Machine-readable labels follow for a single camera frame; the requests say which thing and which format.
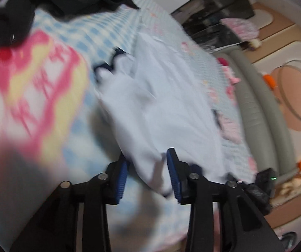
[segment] blue gingham fabric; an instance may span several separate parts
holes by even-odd
[[[63,22],[37,9],[33,29],[41,29],[81,53],[89,67],[109,61],[114,47],[133,54],[133,45],[140,26],[180,50],[185,60],[196,69],[196,76],[207,86],[215,88],[219,101],[213,109],[240,123],[238,109],[225,93],[228,80],[215,58],[199,48],[182,27],[152,0],[134,0],[141,10],[125,5],[115,12],[96,13]],[[95,79],[74,120],[63,149],[68,167],[65,180],[72,183],[88,181],[105,171],[111,161],[118,159],[120,149],[111,129],[98,111],[94,94]],[[223,139],[228,171],[251,182],[254,172],[245,143],[236,145]],[[109,234],[113,252],[160,251],[185,237],[188,230],[190,206],[178,205],[170,195],[164,198],[149,190],[135,172],[130,171],[123,199],[118,206],[107,206]]]

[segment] checkered blanket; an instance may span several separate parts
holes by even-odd
[[[233,90],[230,89],[230,82],[217,60],[199,48],[182,27],[155,2],[134,2],[140,10],[122,5],[115,12],[91,14],[68,22],[56,20],[43,10],[36,10],[32,33],[43,31],[77,51],[88,66],[90,80],[69,132],[63,136],[61,164],[46,166],[45,162],[49,162],[47,160],[35,163],[35,166],[50,170],[47,174],[49,176],[58,171],[51,177],[52,180],[47,183],[49,187],[45,190],[53,190],[63,180],[74,184],[88,181],[103,172],[111,161],[117,160],[120,149],[109,125],[98,112],[94,94],[96,84],[90,69],[94,65],[109,61],[114,47],[133,54],[133,45],[140,26],[145,26],[150,33],[179,50],[187,63],[196,69],[195,75],[205,85],[205,93],[210,96],[212,108],[241,126]],[[222,145],[227,170],[244,181],[252,182],[255,172],[246,143],[235,144],[222,139]],[[19,192],[16,202],[12,201],[11,195],[6,196],[4,210],[14,214],[14,220],[10,221],[0,215],[0,244],[5,249],[9,249],[16,234],[48,195],[37,187],[32,193],[40,194],[37,195],[40,199],[33,196],[34,203],[27,206],[30,211],[22,213],[20,209],[25,209],[23,204],[27,204],[25,198]],[[151,252],[164,249],[186,235],[190,207],[178,205],[173,196],[164,198],[149,190],[136,173],[131,171],[123,199],[118,206],[107,206],[107,215],[112,251]]]

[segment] bed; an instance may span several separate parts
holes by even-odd
[[[241,78],[235,86],[235,97],[227,90],[228,80],[214,56],[199,48],[155,2],[133,1],[140,10],[122,5],[115,12],[91,14],[69,22],[36,10],[26,46],[16,51],[18,61],[25,52],[31,52],[34,55],[30,69],[35,71],[44,59],[39,54],[49,56],[52,50],[53,59],[65,62],[68,56],[74,56],[77,64],[67,73],[61,68],[54,74],[57,81],[63,74],[68,75],[69,86],[63,90],[53,87],[41,75],[32,84],[42,91],[35,95],[26,85],[30,72],[24,72],[12,77],[16,86],[11,83],[0,93],[0,246],[4,250],[9,250],[59,183],[88,181],[118,159],[120,149],[97,108],[92,67],[109,61],[115,47],[133,54],[141,27],[170,44],[188,64],[194,65],[195,76],[205,84],[212,109],[240,126],[247,143],[222,139],[228,172],[246,182],[254,181],[257,170],[269,167],[279,173],[280,182],[294,174],[293,147],[277,103],[242,51],[233,47],[214,54],[225,58]],[[50,94],[54,102],[47,101]],[[23,96],[25,101],[19,106],[16,100]],[[28,114],[31,103],[41,107],[33,111],[41,116],[40,125],[34,124]],[[54,113],[43,112],[45,107],[54,109]],[[13,118],[16,115],[18,121],[5,126],[9,113]],[[28,124],[23,123],[24,115]],[[42,133],[42,126],[49,131]],[[178,205],[173,195],[164,198],[151,191],[131,169],[123,199],[117,207],[107,206],[107,212],[112,251],[151,252],[168,248],[186,236],[190,207]]]

